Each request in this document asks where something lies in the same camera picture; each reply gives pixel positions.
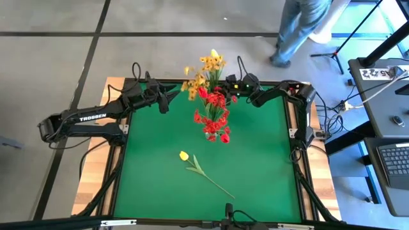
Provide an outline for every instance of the blue jeans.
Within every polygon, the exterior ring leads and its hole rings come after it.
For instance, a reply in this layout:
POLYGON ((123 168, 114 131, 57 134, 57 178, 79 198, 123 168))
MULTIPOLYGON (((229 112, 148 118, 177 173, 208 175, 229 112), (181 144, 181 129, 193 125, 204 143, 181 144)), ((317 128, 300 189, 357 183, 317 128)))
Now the blue jeans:
POLYGON ((274 63, 289 61, 327 14, 330 4, 331 0, 286 0, 277 42, 279 48, 272 56, 274 63), (299 13, 300 20, 295 27, 299 13))

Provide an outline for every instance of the concrete floor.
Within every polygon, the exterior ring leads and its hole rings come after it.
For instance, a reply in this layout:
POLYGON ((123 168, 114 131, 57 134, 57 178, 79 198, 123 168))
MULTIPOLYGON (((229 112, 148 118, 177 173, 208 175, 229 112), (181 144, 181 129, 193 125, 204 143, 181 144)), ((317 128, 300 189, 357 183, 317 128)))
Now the concrete floor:
MULTIPOLYGON (((284 0, 249 1, 112 1, 102 31, 206 31, 206 32, 277 32, 284 0)), ((89 31, 93 32, 100 17, 104 0, 25 1, 2 0, 0 31, 89 31)), ((349 33, 346 24, 358 24, 360 19, 348 15, 357 9, 348 8, 336 26, 335 33, 349 33)), ((362 28, 365 33, 388 33, 387 26, 375 13, 362 28), (370 30, 378 25, 376 31, 370 30)), ((225 74, 238 74, 236 56, 241 55, 246 69, 260 80, 294 79, 312 82, 328 106, 337 104, 350 92, 345 82, 350 74, 341 75, 336 62, 327 57, 310 58, 310 54, 332 52, 342 39, 327 45, 307 40, 292 59, 287 70, 271 67, 267 57, 275 48, 275 38, 100 38, 89 69, 79 107, 99 103, 108 76, 131 77, 131 64, 138 61, 142 70, 156 78, 183 78, 183 67, 198 65, 198 57, 217 49, 228 62, 225 74)), ((368 55, 381 40, 353 39, 340 52, 344 69, 347 60, 368 55)), ((67 109, 81 75, 91 44, 90 37, 1 37, 0 36, 0 114, 1 135, 25 144, 23 150, 0 146, 0 222, 31 218, 33 204, 52 155, 40 140, 36 125, 52 113, 67 109)), ((385 57, 401 57, 397 48, 385 57)), ((359 103, 359 98, 352 100, 359 103)), ((345 126, 353 128, 367 120, 364 110, 354 110, 344 116, 345 126)), ((80 139, 69 140, 67 146, 80 139)), ((66 150, 58 177, 45 212, 45 218, 68 217, 77 191, 78 167, 83 144, 66 150)), ((334 180, 336 188, 345 179, 334 180)), ((341 215, 352 224, 371 225, 373 217, 351 216, 360 203, 343 199, 337 189, 341 215)), ((367 206, 368 213, 377 208, 384 224, 406 223, 404 218, 390 216, 383 206, 367 206)))

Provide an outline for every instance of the green table surface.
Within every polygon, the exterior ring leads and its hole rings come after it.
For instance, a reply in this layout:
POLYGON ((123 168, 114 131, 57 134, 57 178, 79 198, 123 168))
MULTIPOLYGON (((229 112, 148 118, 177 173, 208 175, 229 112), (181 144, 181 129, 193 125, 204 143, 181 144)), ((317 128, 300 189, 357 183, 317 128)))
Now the green table surface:
MULTIPOLYGON (((258 221, 300 222, 297 190, 282 98, 256 108, 240 98, 230 105, 230 143, 210 142, 194 123, 203 104, 180 93, 161 114, 158 106, 131 120, 114 216, 147 219, 221 220, 226 203, 258 221), (179 157, 195 154, 205 177, 186 170, 179 157)), ((237 220, 248 220, 237 214, 237 220)))

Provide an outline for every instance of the wooden table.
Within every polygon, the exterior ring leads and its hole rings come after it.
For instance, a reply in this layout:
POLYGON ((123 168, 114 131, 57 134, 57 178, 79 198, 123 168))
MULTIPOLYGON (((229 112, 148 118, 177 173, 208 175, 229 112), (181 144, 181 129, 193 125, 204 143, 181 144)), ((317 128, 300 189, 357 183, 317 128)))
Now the wooden table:
MULTIPOLYGON (((108 77, 105 83, 104 93, 102 95, 100 105, 104 105, 108 99, 108 84, 114 86, 115 88, 121 89, 123 87, 123 83, 125 81, 124 77, 108 77)), ((117 99, 120 96, 120 92, 111 91, 111 100, 117 99)), ((295 111, 291 104, 289 104, 289 112, 291 118, 291 125, 292 128, 296 128, 295 122, 295 111)), ((111 118, 105 118, 98 120, 98 124, 104 125, 108 122, 114 122, 111 118)), ((313 104, 311 108, 311 126, 314 129, 320 129, 320 122, 318 120, 317 111, 315 104, 313 104)), ((89 148, 97 145, 98 143, 104 141, 103 138, 93 137, 91 138, 91 142, 89 144, 89 148)), ((313 145, 321 147, 325 149, 324 143, 322 141, 313 140, 313 145)), ((105 143, 101 145, 96 150, 92 151, 86 157, 84 161, 84 167, 82 170, 81 180, 79 182, 77 195, 75 197, 72 214, 77 214, 81 212, 86 205, 92 200, 95 194, 98 192, 102 185, 102 181, 104 178, 105 168, 107 166, 108 161, 108 153, 109 153, 110 146, 105 143)), ((115 149, 114 153, 114 160, 113 164, 116 163, 116 157, 120 148, 115 149)), ((328 164, 328 158, 326 154, 316 148, 308 148, 308 160, 309 166, 311 170, 311 177, 313 179, 313 187, 314 191, 317 193, 318 197, 321 199, 322 203, 325 205, 326 208, 333 214, 333 216, 337 219, 341 219, 341 214, 339 212, 339 207, 337 203, 337 197, 334 189, 334 184, 332 183, 332 177, 330 172, 330 167, 328 164)), ((105 203, 109 204, 112 195, 112 186, 107 191, 105 196, 105 203)), ((304 196, 304 204, 305 204, 305 212, 307 215, 307 219, 312 220, 312 209, 311 203, 309 201, 309 197, 307 192, 303 189, 303 196, 304 196)), ((104 205, 102 209, 102 214, 108 214, 108 206, 104 205)))

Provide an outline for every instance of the keyboard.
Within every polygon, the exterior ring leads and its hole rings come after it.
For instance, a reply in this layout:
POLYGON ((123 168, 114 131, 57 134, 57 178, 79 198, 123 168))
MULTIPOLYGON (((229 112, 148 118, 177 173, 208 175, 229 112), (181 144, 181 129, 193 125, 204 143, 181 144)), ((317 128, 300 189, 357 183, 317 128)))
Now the keyboard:
POLYGON ((390 187, 409 190, 409 142, 378 147, 390 187))

